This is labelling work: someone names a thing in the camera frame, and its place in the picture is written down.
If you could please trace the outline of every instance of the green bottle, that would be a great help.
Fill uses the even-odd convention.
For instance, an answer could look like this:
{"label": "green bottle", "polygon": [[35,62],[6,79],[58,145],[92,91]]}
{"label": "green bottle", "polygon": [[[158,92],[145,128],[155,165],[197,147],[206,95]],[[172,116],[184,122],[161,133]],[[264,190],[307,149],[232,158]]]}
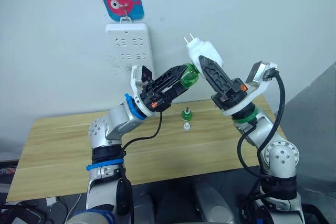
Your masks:
{"label": "green bottle", "polygon": [[198,70],[194,65],[190,63],[186,63],[185,65],[187,65],[187,69],[182,74],[180,82],[183,87],[188,89],[197,82]]}
{"label": "green bottle", "polygon": [[192,116],[193,116],[193,113],[191,112],[191,110],[189,109],[189,107],[187,107],[181,113],[182,120],[185,121],[185,122],[189,122],[191,120]]}

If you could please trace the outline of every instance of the power strip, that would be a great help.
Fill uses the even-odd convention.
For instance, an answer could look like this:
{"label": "power strip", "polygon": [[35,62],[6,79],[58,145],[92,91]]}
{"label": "power strip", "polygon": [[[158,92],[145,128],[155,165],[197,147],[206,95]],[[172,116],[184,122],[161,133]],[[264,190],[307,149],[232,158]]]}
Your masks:
{"label": "power strip", "polygon": [[153,72],[154,64],[148,27],[144,23],[114,23],[106,26],[106,33],[118,67],[130,79],[133,65],[144,65]]}

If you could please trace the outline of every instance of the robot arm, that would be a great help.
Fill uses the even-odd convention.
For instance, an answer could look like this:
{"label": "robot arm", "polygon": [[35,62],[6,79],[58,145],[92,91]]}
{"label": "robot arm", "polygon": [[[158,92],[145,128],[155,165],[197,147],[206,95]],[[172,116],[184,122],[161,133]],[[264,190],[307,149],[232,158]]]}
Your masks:
{"label": "robot arm", "polygon": [[145,66],[133,66],[133,97],[97,118],[89,127],[92,164],[87,166],[89,185],[86,211],[67,223],[119,223],[132,209],[130,182],[124,174],[122,136],[141,125],[145,119],[162,113],[171,102],[198,80],[198,71],[189,64],[173,67],[152,80]]}
{"label": "robot arm", "polygon": [[[298,149],[276,132],[282,114],[274,127],[265,112],[252,102],[267,89],[270,80],[278,74],[276,64],[262,61],[254,64],[246,80],[248,88],[240,79],[231,80],[218,61],[212,60],[207,54],[195,54],[192,48],[189,49],[189,55],[193,64],[216,91],[212,100],[223,115],[232,117],[234,126],[243,135],[239,141],[240,146],[238,143],[238,156],[245,136],[247,142],[257,148],[261,173],[257,175],[261,179],[260,197],[255,200],[257,207],[265,208],[263,211],[270,213],[273,220],[278,219],[279,222],[274,223],[284,223],[281,222],[283,220],[286,223],[304,223],[301,197],[296,190]],[[280,100],[284,103],[284,91],[281,95],[283,97],[280,97]]]}

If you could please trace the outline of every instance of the table top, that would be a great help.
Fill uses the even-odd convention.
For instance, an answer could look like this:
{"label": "table top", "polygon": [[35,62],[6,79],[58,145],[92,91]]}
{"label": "table top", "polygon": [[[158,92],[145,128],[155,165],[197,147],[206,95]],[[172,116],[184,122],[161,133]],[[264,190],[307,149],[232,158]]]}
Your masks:
{"label": "table top", "polygon": [[[274,120],[265,101],[255,104]],[[183,131],[181,111],[193,112],[191,130]],[[91,164],[89,124],[106,112],[38,119],[22,152],[7,201],[28,200],[84,193]],[[123,144],[139,136],[150,136],[159,117],[148,119],[125,134]],[[133,185],[240,168],[237,142],[240,134],[229,116],[223,116],[212,100],[173,104],[163,113],[159,134],[131,144],[125,166]],[[256,149],[246,141],[242,154],[247,165],[257,165]]]}

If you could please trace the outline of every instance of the white bottle cap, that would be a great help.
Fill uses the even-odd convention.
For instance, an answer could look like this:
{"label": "white bottle cap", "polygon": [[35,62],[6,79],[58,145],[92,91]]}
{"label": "white bottle cap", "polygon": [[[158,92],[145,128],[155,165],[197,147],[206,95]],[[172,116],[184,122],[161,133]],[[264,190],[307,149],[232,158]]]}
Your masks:
{"label": "white bottle cap", "polygon": [[189,122],[186,122],[183,124],[183,130],[184,131],[189,131],[191,127],[191,124]]}

